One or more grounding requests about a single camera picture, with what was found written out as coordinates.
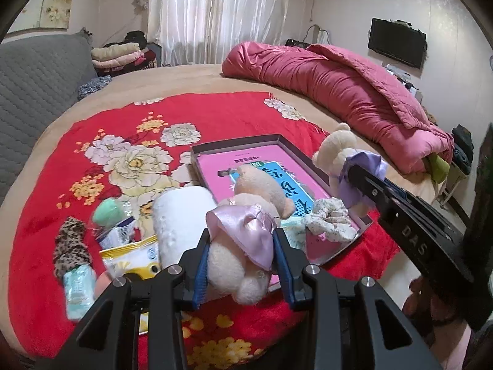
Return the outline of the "person's hand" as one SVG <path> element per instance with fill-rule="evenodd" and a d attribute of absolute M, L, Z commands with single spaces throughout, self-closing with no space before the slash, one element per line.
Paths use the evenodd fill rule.
<path fill-rule="evenodd" d="M 429 332 L 433 327 L 444 327 L 462 321 L 456 310 L 443 302 L 423 276 L 409 284 L 411 294 L 402 311 L 419 332 Z"/>

